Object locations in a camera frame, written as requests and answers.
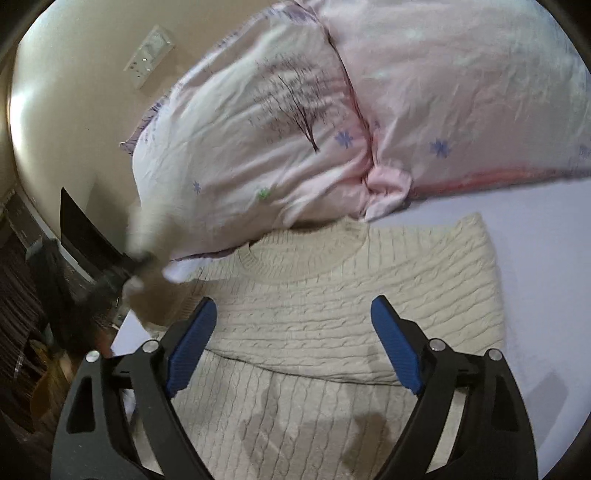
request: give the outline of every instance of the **blue snowflake print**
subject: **blue snowflake print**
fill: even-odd
[[[335,140],[341,147],[349,148],[351,146],[351,142],[353,141],[353,137],[349,135],[348,130],[345,130],[344,132],[339,132],[336,135]]]
[[[447,140],[440,140],[439,138],[436,138],[435,142],[431,142],[431,153],[435,153],[437,158],[447,158],[450,152],[451,150],[449,145],[447,145]]]

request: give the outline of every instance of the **blue gripper pad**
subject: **blue gripper pad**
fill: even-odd
[[[216,304],[213,300],[207,299],[203,307],[197,312],[197,316],[192,319],[193,323],[180,339],[168,360],[166,393],[169,398],[173,398],[177,392],[187,388],[216,326],[216,319]]]
[[[371,322],[400,383],[417,395],[423,389],[419,358],[379,297],[371,304]]]

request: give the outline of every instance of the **metal screw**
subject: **metal screw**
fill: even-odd
[[[434,338],[429,342],[429,348],[435,352],[441,352],[445,350],[446,344],[443,340],[439,338]]]
[[[86,361],[90,364],[95,363],[100,358],[100,353],[96,350],[91,350],[86,354]]]
[[[495,362],[498,362],[503,358],[501,351],[497,350],[496,348],[491,348],[488,350],[488,356],[491,357],[491,360],[494,360]]]
[[[157,340],[148,340],[142,345],[142,350],[146,353],[152,353],[158,350],[160,344]]]

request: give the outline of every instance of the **pink pillowcase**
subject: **pink pillowcase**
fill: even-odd
[[[310,5],[412,197],[591,173],[589,72],[535,1]]]

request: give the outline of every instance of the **tree print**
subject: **tree print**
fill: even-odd
[[[332,101],[332,93],[340,88],[338,76],[329,75],[326,68],[303,56],[279,55],[273,61],[258,64],[258,68],[255,102],[261,112],[255,120],[269,130],[268,142],[299,131],[318,152],[314,124],[334,126],[339,116]]]

